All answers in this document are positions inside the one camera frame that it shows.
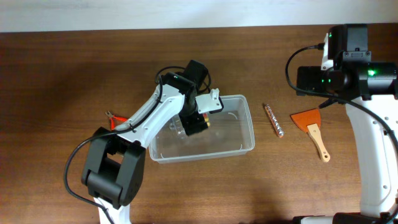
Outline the clear case of coloured bits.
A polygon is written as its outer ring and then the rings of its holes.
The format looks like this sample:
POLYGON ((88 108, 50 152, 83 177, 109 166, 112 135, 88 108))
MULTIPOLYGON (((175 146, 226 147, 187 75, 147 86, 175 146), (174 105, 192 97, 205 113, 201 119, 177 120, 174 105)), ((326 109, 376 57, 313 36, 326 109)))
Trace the clear case of coloured bits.
POLYGON ((180 115, 174 116, 170 120, 169 129, 175 131, 178 136, 183 134, 191 136, 208 129, 210 126, 210 119, 206 113, 193 113, 186 117, 180 115))

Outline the clear plastic container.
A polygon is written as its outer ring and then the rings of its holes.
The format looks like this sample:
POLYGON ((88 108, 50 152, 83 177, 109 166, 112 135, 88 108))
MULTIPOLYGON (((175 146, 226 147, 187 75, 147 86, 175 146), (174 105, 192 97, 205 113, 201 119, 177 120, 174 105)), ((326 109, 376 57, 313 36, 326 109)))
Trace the clear plastic container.
POLYGON ((149 155, 159 164, 239 156, 254 149, 251 114, 245 96, 222 96, 224 108, 209 114, 210 127, 187 136, 180 118, 168 120, 149 145, 149 155))

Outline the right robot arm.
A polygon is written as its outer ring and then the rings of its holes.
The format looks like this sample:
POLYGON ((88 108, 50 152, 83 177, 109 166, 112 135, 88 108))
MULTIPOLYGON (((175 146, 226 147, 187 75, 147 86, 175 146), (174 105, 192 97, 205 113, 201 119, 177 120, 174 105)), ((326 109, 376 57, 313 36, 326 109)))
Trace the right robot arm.
POLYGON ((331 27, 321 65, 301 66, 297 95, 326 98, 319 108, 345 106, 356 141, 361 177, 359 212, 298 216, 293 223, 397 223, 397 65, 373 62, 365 24, 331 27))

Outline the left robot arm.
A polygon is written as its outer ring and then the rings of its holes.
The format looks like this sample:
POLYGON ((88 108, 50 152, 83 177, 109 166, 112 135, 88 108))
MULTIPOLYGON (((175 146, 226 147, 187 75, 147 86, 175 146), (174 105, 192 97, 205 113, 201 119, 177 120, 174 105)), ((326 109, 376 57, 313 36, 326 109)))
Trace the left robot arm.
POLYGON ((223 109, 219 91, 202 89, 210 74, 191 60, 186 67, 155 76, 156 89, 148 101, 122 124, 99 128, 86 140, 89 151, 81 182, 98 207, 101 223, 129 223, 129 206, 141 187, 146 149, 168 120, 177 116, 185 134, 209 128, 207 113, 223 109))

